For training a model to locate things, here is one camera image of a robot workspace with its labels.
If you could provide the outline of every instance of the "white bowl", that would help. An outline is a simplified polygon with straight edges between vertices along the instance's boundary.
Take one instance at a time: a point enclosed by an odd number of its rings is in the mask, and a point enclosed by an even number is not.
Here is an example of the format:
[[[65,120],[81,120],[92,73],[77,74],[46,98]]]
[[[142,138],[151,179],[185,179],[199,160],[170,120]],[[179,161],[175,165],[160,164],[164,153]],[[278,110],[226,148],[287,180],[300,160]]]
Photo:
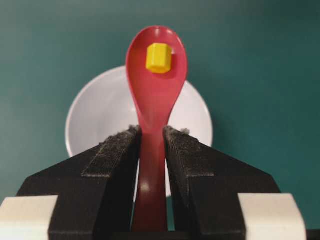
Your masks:
[[[211,146],[213,124],[208,107],[189,83],[185,82],[169,119],[177,130],[189,129],[190,135]],[[138,125],[134,101],[128,86],[126,67],[120,66],[91,80],[74,99],[66,119],[65,144],[70,157],[82,153],[108,136]],[[170,196],[168,170],[166,194]]]

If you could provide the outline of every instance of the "yellow block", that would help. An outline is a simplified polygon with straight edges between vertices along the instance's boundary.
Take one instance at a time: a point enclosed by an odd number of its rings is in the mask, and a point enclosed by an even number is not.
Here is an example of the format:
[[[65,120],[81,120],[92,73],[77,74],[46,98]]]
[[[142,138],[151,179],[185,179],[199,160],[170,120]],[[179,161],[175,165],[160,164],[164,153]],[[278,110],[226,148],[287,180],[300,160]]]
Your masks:
[[[171,69],[171,47],[165,43],[153,43],[147,48],[145,67],[154,74],[165,74]]]

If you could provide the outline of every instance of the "white foam block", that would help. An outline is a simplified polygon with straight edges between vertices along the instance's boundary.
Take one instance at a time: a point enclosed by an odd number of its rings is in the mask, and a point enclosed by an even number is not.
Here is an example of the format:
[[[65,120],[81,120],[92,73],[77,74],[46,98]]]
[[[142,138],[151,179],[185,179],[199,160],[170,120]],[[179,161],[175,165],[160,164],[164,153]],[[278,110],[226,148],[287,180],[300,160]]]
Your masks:
[[[0,207],[0,239],[48,240],[58,196],[7,197]]]
[[[306,227],[289,193],[238,193],[246,240],[306,240]]]

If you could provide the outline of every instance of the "red spoon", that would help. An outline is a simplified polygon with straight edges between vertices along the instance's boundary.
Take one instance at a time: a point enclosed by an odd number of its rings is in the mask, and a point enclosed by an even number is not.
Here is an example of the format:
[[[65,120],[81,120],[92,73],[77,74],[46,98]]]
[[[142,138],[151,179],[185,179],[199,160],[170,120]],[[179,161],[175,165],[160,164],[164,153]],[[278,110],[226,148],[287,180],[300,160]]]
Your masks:
[[[147,48],[153,43],[171,47],[171,70],[164,74],[146,69]],[[140,170],[132,231],[167,231],[165,146],[163,127],[187,78],[188,60],[178,35],[164,26],[143,29],[126,56],[126,74],[142,128]]]

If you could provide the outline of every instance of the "black clamp jaw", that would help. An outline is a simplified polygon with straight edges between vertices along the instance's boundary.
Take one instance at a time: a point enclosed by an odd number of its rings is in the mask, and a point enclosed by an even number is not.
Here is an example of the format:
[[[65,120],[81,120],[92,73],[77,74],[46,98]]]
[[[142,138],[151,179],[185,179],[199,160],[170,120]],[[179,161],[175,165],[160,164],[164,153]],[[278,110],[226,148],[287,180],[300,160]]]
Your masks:
[[[241,193],[278,194],[273,177],[169,126],[163,129],[176,231],[130,232],[141,129],[28,177],[17,197],[57,195],[50,240],[246,240]],[[319,240],[320,230],[306,231]]]

